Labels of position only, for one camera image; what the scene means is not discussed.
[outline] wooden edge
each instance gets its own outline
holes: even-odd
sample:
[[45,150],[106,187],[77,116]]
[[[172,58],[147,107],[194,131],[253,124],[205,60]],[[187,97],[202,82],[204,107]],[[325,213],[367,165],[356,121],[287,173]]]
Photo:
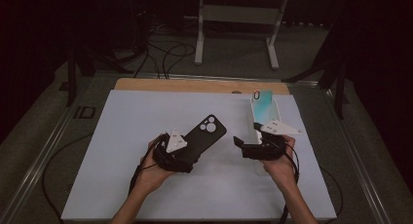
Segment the wooden edge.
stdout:
[[289,94],[284,83],[216,80],[159,80],[121,78],[115,90],[193,92],[193,93],[253,93],[255,90],[271,90],[274,94]]

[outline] metal stand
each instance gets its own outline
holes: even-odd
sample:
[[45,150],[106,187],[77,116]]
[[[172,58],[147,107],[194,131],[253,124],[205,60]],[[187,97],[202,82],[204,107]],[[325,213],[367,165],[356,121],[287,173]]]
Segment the metal stand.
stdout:
[[268,54],[271,61],[271,68],[277,70],[280,68],[277,60],[276,50],[274,49],[274,42],[280,30],[282,23],[282,16],[288,0],[282,0],[282,4],[278,9],[268,8],[248,8],[248,7],[234,7],[234,6],[217,6],[205,5],[204,0],[200,0],[199,17],[198,17],[198,40],[195,52],[195,64],[201,65],[203,63],[204,52],[204,21],[227,21],[227,22],[247,22],[247,23],[261,23],[271,24],[274,26],[273,34],[267,38],[266,44]]
[[344,97],[344,84],[346,78],[347,59],[343,57],[343,55],[339,55],[338,52],[336,52],[335,57],[321,58],[321,51],[323,51],[323,49],[327,47],[325,45],[326,43],[324,42],[310,69],[305,70],[302,73],[299,73],[298,75],[295,75],[288,79],[284,79],[282,81],[286,83],[296,83],[309,75],[324,70],[324,73],[322,73],[321,78],[319,78],[318,87],[322,90],[327,91],[334,84],[334,81],[337,80],[336,93],[334,99],[334,109],[339,118],[343,119],[344,117],[342,106]]

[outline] white metal stand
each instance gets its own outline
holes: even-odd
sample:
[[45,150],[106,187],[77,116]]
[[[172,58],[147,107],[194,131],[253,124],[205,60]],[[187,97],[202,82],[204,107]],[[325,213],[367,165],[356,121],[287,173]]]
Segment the white metal stand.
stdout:
[[235,6],[218,6],[204,4],[204,0],[200,0],[200,9],[198,17],[198,40],[195,52],[195,64],[203,63],[204,50],[204,21],[227,21],[227,22],[248,22],[271,24],[274,26],[273,34],[267,38],[266,44],[268,54],[271,61],[271,68],[277,70],[280,68],[277,60],[274,42],[280,30],[282,16],[288,0],[282,0],[282,4],[277,9],[269,8],[250,8],[250,7],[235,7]]

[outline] wrist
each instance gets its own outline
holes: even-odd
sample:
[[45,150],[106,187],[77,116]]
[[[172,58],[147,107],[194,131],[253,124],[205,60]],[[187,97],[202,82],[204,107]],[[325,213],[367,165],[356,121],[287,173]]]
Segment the wrist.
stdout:
[[153,192],[153,188],[147,183],[136,182],[134,187],[131,189],[131,194],[139,194],[140,196],[148,196]]
[[282,193],[294,192],[298,189],[297,183],[293,179],[283,182],[276,182],[276,184]]

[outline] dark background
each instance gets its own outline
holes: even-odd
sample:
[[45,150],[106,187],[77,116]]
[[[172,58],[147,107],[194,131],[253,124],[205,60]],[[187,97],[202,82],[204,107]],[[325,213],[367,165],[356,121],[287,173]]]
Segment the dark background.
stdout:
[[[114,48],[131,49],[130,1],[0,0],[0,141],[53,81],[55,70],[67,60],[70,40],[108,56]],[[196,16],[198,2],[137,0],[134,9],[182,29],[183,16]],[[273,0],[206,2],[274,6]],[[412,5],[413,0],[289,0],[283,18],[287,25],[330,27],[318,57],[332,51],[345,55],[347,78],[411,190]],[[138,29],[138,42],[144,43],[147,32]]]

